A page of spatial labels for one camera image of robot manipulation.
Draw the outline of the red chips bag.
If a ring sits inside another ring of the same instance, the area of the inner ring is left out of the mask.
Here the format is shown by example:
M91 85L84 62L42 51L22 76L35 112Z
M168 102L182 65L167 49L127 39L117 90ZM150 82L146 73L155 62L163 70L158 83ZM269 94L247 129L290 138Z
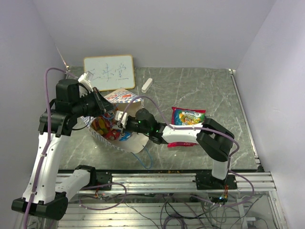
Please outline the red chips bag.
M178 146L183 146L183 147L192 147L195 146L196 143L188 143L188 142L173 142L173 143L169 143L167 145L168 148L171 147L178 147Z

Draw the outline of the green Fox's candy bag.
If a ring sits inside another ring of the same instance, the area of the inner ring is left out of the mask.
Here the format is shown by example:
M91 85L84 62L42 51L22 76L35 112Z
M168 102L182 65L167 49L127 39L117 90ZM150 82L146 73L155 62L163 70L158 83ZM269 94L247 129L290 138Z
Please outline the green Fox's candy bag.
M202 123L205 119L206 110L192 110L179 107L172 107L172 110L173 125L195 125Z

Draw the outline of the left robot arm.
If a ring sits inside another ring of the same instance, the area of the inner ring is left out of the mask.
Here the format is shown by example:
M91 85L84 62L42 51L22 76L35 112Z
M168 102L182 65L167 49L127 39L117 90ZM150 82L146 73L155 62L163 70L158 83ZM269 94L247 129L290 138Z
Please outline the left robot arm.
M83 187L97 185L96 169L79 165L73 174L56 185L63 148L79 117L98 117L111 110L107 101L90 81L64 79L56 85L56 97L46 100L47 109L40 116L39 145L30 181L21 198L11 209L46 219L60 220L69 200Z

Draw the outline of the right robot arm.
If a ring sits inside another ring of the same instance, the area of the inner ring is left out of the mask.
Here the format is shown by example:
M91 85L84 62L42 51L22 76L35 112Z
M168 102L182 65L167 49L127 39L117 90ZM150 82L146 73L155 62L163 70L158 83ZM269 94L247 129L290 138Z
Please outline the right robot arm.
M227 183L229 155L235 142L234 135L211 118L194 125L170 125L157 122L145 108L135 117L124 111L117 111L115 120L124 131L144 134L155 144L186 142L198 144L213 160L211 185L222 188Z

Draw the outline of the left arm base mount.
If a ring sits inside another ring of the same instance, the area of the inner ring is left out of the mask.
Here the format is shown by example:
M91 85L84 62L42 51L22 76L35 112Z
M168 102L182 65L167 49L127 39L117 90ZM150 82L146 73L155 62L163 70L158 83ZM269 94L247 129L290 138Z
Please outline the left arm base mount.
M107 171L90 171L89 183L82 190L111 190L112 174Z

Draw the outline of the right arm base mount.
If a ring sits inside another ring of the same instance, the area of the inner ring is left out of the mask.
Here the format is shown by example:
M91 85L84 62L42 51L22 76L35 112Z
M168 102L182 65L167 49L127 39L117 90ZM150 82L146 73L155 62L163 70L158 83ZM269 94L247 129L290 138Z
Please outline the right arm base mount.
M193 182L196 184L197 190L235 190L237 182L235 175L228 174L224 180L214 178L211 170L203 170L196 173Z

